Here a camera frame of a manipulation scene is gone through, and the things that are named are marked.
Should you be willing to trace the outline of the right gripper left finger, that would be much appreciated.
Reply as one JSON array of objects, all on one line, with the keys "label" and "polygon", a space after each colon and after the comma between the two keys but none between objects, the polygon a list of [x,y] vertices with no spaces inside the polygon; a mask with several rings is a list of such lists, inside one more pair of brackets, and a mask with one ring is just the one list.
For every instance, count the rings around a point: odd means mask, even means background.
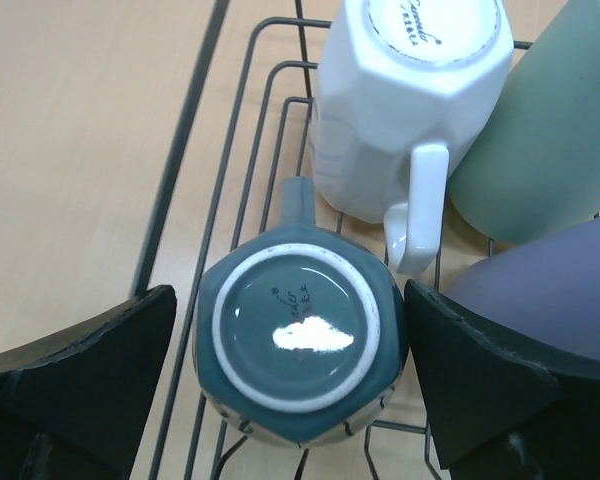
[{"label": "right gripper left finger", "polygon": [[159,285],[0,353],[0,479],[127,479],[172,336]]}]

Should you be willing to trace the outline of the purple plastic cup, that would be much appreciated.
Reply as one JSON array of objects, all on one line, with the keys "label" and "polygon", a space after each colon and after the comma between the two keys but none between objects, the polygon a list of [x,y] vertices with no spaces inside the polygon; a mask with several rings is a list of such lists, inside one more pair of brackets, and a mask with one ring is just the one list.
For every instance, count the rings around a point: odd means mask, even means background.
[{"label": "purple plastic cup", "polygon": [[446,295],[495,323],[600,361],[600,217],[479,261]]}]

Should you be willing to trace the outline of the white faceted mug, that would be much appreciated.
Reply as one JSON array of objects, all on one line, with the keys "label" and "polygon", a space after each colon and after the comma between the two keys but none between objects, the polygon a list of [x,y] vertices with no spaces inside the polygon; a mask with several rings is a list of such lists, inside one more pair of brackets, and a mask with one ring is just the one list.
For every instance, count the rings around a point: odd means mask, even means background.
[{"label": "white faceted mug", "polygon": [[316,72],[317,191],[384,228],[402,275],[436,257],[446,183],[485,127],[514,42],[493,0],[345,1]]}]

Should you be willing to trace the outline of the green plastic cup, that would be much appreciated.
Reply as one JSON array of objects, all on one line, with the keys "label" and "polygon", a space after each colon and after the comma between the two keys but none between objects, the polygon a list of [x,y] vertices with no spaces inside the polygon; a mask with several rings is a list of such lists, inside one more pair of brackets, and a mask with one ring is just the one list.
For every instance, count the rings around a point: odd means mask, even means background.
[{"label": "green plastic cup", "polygon": [[600,1],[569,1],[511,70],[447,194],[519,245],[600,211]]}]

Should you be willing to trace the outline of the grey mug white inside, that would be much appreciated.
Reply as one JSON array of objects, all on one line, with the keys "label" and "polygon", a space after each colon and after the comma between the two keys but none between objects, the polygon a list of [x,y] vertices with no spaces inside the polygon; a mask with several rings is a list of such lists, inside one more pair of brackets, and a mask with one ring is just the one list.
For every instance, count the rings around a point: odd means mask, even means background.
[{"label": "grey mug white inside", "polygon": [[192,340],[216,411],[242,434],[284,448],[334,444],[370,425],[408,356],[393,275],[316,224],[307,177],[283,182],[276,227],[203,275]]}]

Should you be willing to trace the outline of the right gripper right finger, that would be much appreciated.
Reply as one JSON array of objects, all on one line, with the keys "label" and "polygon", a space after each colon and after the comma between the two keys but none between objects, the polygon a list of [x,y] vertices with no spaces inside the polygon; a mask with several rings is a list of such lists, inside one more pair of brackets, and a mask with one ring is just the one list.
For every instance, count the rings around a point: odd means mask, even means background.
[{"label": "right gripper right finger", "polygon": [[409,280],[407,340],[439,464],[454,479],[600,479],[600,361]]}]

